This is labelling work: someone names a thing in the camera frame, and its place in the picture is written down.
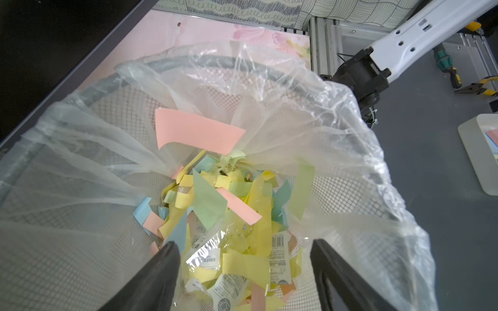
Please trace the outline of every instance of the product label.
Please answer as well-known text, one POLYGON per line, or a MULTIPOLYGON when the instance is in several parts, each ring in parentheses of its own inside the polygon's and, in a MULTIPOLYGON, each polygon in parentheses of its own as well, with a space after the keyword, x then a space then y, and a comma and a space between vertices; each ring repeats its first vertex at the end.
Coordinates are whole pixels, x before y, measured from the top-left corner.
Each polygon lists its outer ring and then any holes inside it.
POLYGON ((216 283, 207 290, 208 294, 213 298, 213 310, 235 310, 242 299, 248 284, 249 281, 240 275, 220 275, 216 283))
POLYGON ((201 282, 199 282, 199 280, 197 280, 196 278, 191 278, 190 280, 188 280, 187 284, 185 284, 185 289, 189 293, 193 293, 194 291, 205 291, 201 282))
POLYGON ((220 269, 220 249, 210 249, 208 252, 208 256, 201 262, 200 267, 206 269, 219 270, 220 269))
POLYGON ((289 264, 287 231, 279 232, 271 238, 270 280, 272 284, 292 284, 289 264))
POLYGON ((190 226, 190 236, 192 238, 192 244, 195 244, 198 239, 206 234, 207 230, 194 212, 191 212, 188 215, 188 223, 190 226))

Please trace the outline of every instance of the barcode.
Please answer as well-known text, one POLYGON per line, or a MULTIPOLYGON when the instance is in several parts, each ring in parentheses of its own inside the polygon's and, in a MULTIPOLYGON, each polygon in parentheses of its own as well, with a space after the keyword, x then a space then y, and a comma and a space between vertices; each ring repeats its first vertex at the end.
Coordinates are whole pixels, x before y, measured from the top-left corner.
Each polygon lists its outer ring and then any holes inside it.
POLYGON ((274 236, 271 238, 271 246, 272 247, 282 247, 283 246, 283 235, 281 236, 274 236))

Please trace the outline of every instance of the paper scrap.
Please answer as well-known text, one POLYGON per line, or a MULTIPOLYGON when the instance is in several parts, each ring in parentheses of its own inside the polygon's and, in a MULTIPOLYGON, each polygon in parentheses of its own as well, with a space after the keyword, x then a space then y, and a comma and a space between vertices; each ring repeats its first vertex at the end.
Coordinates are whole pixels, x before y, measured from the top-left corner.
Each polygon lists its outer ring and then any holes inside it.
POLYGON ((270 262, 268 258, 243 255, 236 251, 223 254, 222 271, 225 274, 242 275, 261 287, 270 284, 270 262))
POLYGON ((187 215, 187 222, 190 226, 190 233, 192 236, 192 244, 195 244, 195 242, 197 242, 197 240, 203 236, 207 230, 194 212, 189 213, 187 211, 187 215))
POLYGON ((275 234, 277 232, 280 232, 280 229, 282 229, 282 228, 283 228, 283 224, 276 222, 276 221, 271 222, 271 234, 275 234))
POLYGON ((285 296, 296 290, 296 285, 294 282, 292 284, 280 284, 280 289, 282 290, 282 294, 285 296))
POLYGON ((157 235, 161 238, 162 238, 162 236, 159 233, 158 229, 162 225, 164 225, 164 220, 161 217, 159 217, 158 215, 156 215, 156 213, 154 213, 153 211, 151 211, 149 213, 149 216, 147 217, 147 219, 143 223, 143 227, 145 229, 149 230, 150 232, 154 233, 155 235, 157 235))
POLYGON ((240 170, 235 170, 227 173, 227 175, 231 178, 232 182, 243 182, 244 176, 240 170))
POLYGON ((180 218, 180 221, 173 229, 173 232, 164 240, 163 245, 169 241, 173 241, 178 245, 178 250, 180 251, 180 256, 185 250, 185 243, 187 240, 187 213, 184 213, 180 218))
POLYGON ((180 166, 176 169, 176 171, 175 171, 175 173, 173 174, 173 176, 171 176, 171 178, 172 178, 172 179, 176 179, 176 177, 177 177, 177 176, 178 176, 178 174, 179 174, 179 173, 183 170, 183 168, 184 168, 184 166, 183 166, 183 165, 180 165, 180 166))
POLYGON ((209 185, 211 185, 211 187, 215 186, 216 175, 202 171, 201 176, 202 176, 202 178, 204 178, 208 182, 209 185))
POLYGON ((199 282, 204 283, 218 278, 221 275, 220 270, 204 269, 202 267, 195 268, 194 271, 190 271, 190 277, 196 278, 199 282))
POLYGON ((242 202, 241 199, 230 193, 225 188, 218 188, 218 192, 227 200, 228 208, 233 210, 240 218, 250 225, 255 224, 261 219, 261 215, 249 205, 242 202))
POLYGON ((194 166, 194 170, 197 171, 197 173, 200 173, 202 171, 210 172, 213 168, 213 165, 215 165, 218 162, 217 159, 213 158, 210 155, 206 155, 204 158, 197 163, 196 166, 194 166))
POLYGON ((194 176, 192 175, 183 175, 182 180, 179 184, 181 187, 192 187, 194 186, 194 176))
POLYGON ((215 311, 235 309, 242 299, 248 284, 247 278, 239 275, 220 275, 216 283, 207 290, 208 294, 213 298, 213 309, 215 311))
POLYGON ((206 150, 201 150, 196 156, 195 158, 192 159, 192 161, 189 162, 189 164, 187 164, 181 171, 180 173, 178 173, 178 175, 176 175, 176 183, 179 184, 180 181, 182 180, 183 178, 183 175, 185 175, 189 170, 190 168, 192 167, 192 165, 196 164, 197 161, 199 161, 205 154, 206 154, 206 150))
POLYGON ((170 190, 166 193, 166 196, 164 197, 163 202, 167 204, 175 204, 176 202, 176 191, 170 190))
POLYGON ((309 165, 299 165, 299 173, 294 182, 294 189, 290 195, 289 211, 298 219, 301 219, 304 210, 308 205, 308 199, 315 177, 315 167, 309 165))
POLYGON ((272 284, 291 284, 287 232, 279 232, 271 238, 270 280, 272 284))
POLYGON ((245 197, 249 194, 251 187, 252 182, 231 182, 228 190, 236 197, 245 197))
POLYGON ((290 263, 290 274, 291 277, 294 279, 298 277, 301 274, 301 266, 302 266, 302 253, 303 249, 300 248, 299 251, 297 252, 297 255, 292 257, 289 261, 290 263))
POLYGON ((185 289, 188 293, 193 293, 194 291, 204 292, 206 290, 201 282, 199 282, 196 278, 190 278, 185 284, 185 289))
MULTIPOLYGON (((277 296, 266 297, 266 311, 275 311, 285 305, 285 302, 277 296)), ((251 304, 245 304, 235 308, 235 311, 251 311, 251 304)))
POLYGON ((223 155, 229 154, 246 130, 175 109, 155 110, 157 147, 179 142, 223 155))
POLYGON ((264 171, 261 176, 263 176, 264 181, 270 183, 273 188, 278 187, 277 175, 272 171, 264 171))
POLYGON ((149 217, 149 214, 152 212, 149 206, 150 200, 152 200, 152 198, 146 197, 133 211, 133 216, 135 216, 135 219, 138 223, 140 223, 140 225, 143 225, 147 217, 149 217))
POLYGON ((168 191, 170 191, 174 187, 176 187, 176 182, 172 182, 168 186, 164 187, 164 189, 161 192, 161 198, 164 200, 164 197, 166 196, 166 193, 168 193, 168 191))
POLYGON ((252 291, 250 297, 251 311, 266 310, 266 297, 264 295, 266 290, 261 286, 259 286, 258 284, 253 283, 251 286, 251 291, 252 291))
POLYGON ((227 200, 216 191, 197 171, 194 171, 195 196, 192 202, 195 215, 209 230, 227 211, 227 200))
POLYGON ((216 179, 215 188, 225 188, 230 189, 231 178, 225 175, 218 175, 216 179))
POLYGON ((277 192, 273 195, 273 209, 271 210, 271 219, 283 224, 282 207, 289 201, 292 188, 288 180, 282 184, 277 192))
POLYGON ((169 208, 169 220, 164 225, 159 227, 159 232, 164 239, 167 239, 170 236, 177 224, 180 222, 183 214, 185 214, 185 210, 183 209, 177 207, 169 208))
POLYGON ((157 247, 157 244, 155 242, 152 242, 152 244, 150 245, 150 248, 149 248, 149 254, 151 256, 154 256, 158 252, 159 252, 159 247, 157 247))
POLYGON ((194 188, 191 188, 188 193, 178 192, 176 195, 175 207, 180 209, 186 209, 194 201, 195 193, 194 188))

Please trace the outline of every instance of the green paper scrap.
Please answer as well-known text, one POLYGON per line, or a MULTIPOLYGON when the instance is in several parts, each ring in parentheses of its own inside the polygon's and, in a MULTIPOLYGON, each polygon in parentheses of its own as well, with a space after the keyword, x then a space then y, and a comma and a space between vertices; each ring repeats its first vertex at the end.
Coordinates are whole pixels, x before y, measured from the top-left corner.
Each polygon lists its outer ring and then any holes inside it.
POLYGON ((228 191, 236 197, 245 197, 249 194, 251 187, 252 182, 231 182, 228 191))
POLYGON ((174 205, 176 202, 176 195, 177 195, 176 191, 172 190, 168 191, 168 193, 166 193, 166 196, 164 197, 164 202, 174 205))
POLYGON ((202 158, 201 161, 199 161, 199 163, 197 163, 196 166, 194 166, 194 169, 192 171, 195 170, 197 171, 197 173, 200 173, 202 171, 209 172, 211 171, 213 165, 217 162, 218 162, 217 159, 207 155, 204 158, 202 158))
POLYGON ((209 230, 227 211, 227 200, 194 170, 194 201, 191 207, 204 227, 209 230))
POLYGON ((304 210, 308 205, 308 199, 311 193, 311 186, 313 185, 314 177, 314 166, 303 164, 299 165, 299 173, 297 174, 296 181, 294 182, 294 189, 292 189, 289 202, 289 211, 298 219, 303 217, 304 210))
POLYGON ((271 209, 271 220, 283 224, 282 211, 283 206, 289 201, 292 187, 288 180, 273 195, 273 208, 271 209))

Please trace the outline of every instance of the clear plastic bag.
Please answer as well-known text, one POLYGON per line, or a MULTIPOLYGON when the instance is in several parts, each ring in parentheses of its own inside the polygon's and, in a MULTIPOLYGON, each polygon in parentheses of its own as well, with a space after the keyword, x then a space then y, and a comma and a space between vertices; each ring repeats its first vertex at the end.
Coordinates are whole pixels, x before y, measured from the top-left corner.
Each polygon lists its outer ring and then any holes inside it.
POLYGON ((279 185, 293 183, 302 161, 315 166, 302 220, 288 217, 303 272, 285 310, 320 308, 309 260, 314 238, 327 240, 398 309, 437 310, 428 235, 390 184, 382 149, 347 87, 323 82, 300 59, 236 42, 173 48, 117 71, 52 105, 0 162, 0 222, 8 231, 0 290, 11 294, 0 299, 2 309, 22 297, 51 310, 94 310, 150 258, 154 238, 132 211, 144 196, 155 210, 169 176, 199 152, 176 143, 157 149, 154 110, 168 107, 245 129, 236 149, 255 168, 277 172, 279 185), (53 288, 33 296, 18 284, 25 280, 53 288))

